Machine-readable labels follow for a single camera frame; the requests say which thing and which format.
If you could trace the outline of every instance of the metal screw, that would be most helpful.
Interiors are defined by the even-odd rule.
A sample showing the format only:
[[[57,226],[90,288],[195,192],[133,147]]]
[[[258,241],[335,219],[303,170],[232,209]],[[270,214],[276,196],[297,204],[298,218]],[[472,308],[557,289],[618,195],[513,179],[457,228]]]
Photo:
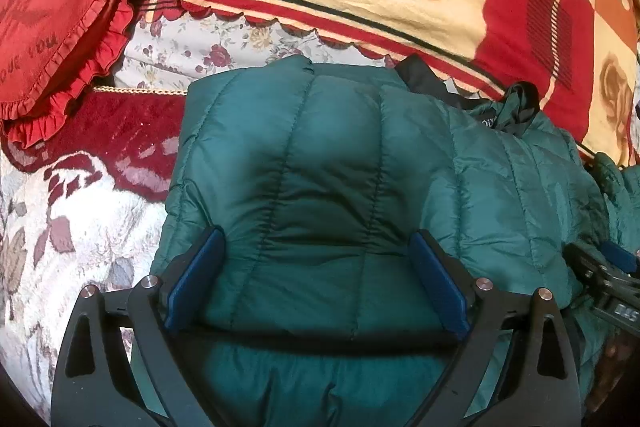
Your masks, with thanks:
[[[494,287],[494,283],[491,282],[491,279],[487,279],[486,277],[481,277],[480,279],[476,279],[476,286],[484,291],[489,291]]]
[[[553,293],[551,293],[551,290],[548,288],[540,288],[538,290],[538,295],[540,295],[540,298],[544,301],[550,301],[554,297]]]
[[[140,283],[142,284],[143,288],[153,288],[156,284],[158,284],[158,277],[156,277],[155,275],[147,275],[146,277],[142,278],[142,281],[140,281]]]
[[[88,299],[89,297],[93,297],[97,291],[98,286],[96,286],[95,284],[88,284],[80,290],[80,296],[83,299]]]

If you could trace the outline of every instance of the green puffer jacket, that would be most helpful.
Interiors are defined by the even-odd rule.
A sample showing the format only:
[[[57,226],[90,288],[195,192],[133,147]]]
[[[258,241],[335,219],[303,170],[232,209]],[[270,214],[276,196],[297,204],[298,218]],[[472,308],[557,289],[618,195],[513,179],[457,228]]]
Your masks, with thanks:
[[[472,113],[491,106],[500,126],[520,103],[512,93]],[[612,204],[542,113],[517,138],[408,92],[394,70],[294,56],[191,85],[152,272],[206,225],[225,230],[227,260],[200,318],[210,332],[183,335],[178,349],[238,426],[401,427],[447,363],[433,348],[442,326],[407,260],[409,235],[428,229],[500,289],[545,286],[572,305],[585,394],[610,329],[561,251],[576,243],[602,259],[597,245],[617,239]],[[247,333],[394,347],[310,355]],[[507,346],[498,343],[470,412],[486,406]],[[136,357],[134,368],[159,410]]]

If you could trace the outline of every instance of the black metal bracket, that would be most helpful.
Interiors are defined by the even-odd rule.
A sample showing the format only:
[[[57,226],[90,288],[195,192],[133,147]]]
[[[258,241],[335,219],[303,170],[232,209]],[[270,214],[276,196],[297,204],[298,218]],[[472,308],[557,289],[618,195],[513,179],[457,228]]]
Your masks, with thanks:
[[[456,287],[460,295],[456,309],[464,309],[473,320],[468,320],[472,326],[453,360],[405,427],[579,426],[582,414],[574,354],[552,293],[546,288],[538,288],[532,296],[510,293],[489,279],[473,279],[426,230],[414,234],[409,255],[429,295],[433,274],[442,271],[424,267],[440,264],[444,268],[448,277],[441,286]],[[448,317],[438,305],[434,307],[447,328],[454,313],[449,301],[444,308]],[[462,317],[456,322],[462,323]],[[489,406],[465,417],[498,338],[510,330],[510,348]]]
[[[577,427],[580,394],[574,357],[553,295],[500,291],[473,279],[422,230],[409,256],[446,330],[461,344],[406,427]],[[224,258],[222,230],[205,230],[161,277],[130,290],[82,291],[60,349],[52,393],[52,427],[232,427],[198,395],[172,351],[208,295]],[[133,328],[153,387],[167,413],[145,408],[120,336]],[[489,407],[465,417],[498,338],[513,330]]]
[[[567,245],[562,254],[593,296],[594,315],[640,337],[640,279],[600,263],[576,245]]]
[[[171,261],[164,272],[167,283],[150,275],[130,290],[101,293],[93,285],[82,289],[56,366],[52,427],[230,426],[217,410],[203,406],[206,400],[180,369],[168,338],[193,319],[223,255],[224,235],[212,227]],[[127,361],[121,327],[133,328],[169,418],[146,409]]]

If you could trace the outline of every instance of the blue gripper pad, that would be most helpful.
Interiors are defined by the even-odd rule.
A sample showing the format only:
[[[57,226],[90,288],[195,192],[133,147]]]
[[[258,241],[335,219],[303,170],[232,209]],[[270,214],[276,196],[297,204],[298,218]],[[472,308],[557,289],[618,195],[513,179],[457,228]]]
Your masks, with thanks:
[[[173,263],[184,271],[166,299],[164,327],[170,333],[177,333],[191,324],[200,305],[210,294],[211,285],[218,277],[224,260],[225,235],[217,228],[205,230],[190,251],[172,260],[165,273],[174,268]]]
[[[605,241],[600,245],[600,253],[625,273],[633,273],[638,269],[636,256],[611,241]]]
[[[461,341],[471,329],[462,292],[419,233],[411,236],[408,255],[442,326]]]

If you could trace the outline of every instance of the black plastic frame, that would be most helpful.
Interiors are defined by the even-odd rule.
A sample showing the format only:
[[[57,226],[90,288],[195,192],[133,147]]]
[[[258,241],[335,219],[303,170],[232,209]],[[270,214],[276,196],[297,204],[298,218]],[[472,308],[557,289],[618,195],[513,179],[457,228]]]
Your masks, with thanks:
[[[640,279],[597,261],[575,245],[567,245],[562,254],[593,296],[593,314],[640,337]]]
[[[577,427],[580,393],[574,356],[556,302],[484,291],[426,231],[436,253],[468,302],[472,329],[449,366],[405,427]],[[174,261],[165,273],[179,276]],[[198,395],[172,351],[159,309],[162,280],[145,288],[96,291],[79,296],[60,349],[52,393],[52,427],[234,427]],[[120,327],[133,328],[146,370],[168,417],[144,406]],[[490,362],[498,338],[513,330],[507,360],[489,406],[465,414]]]

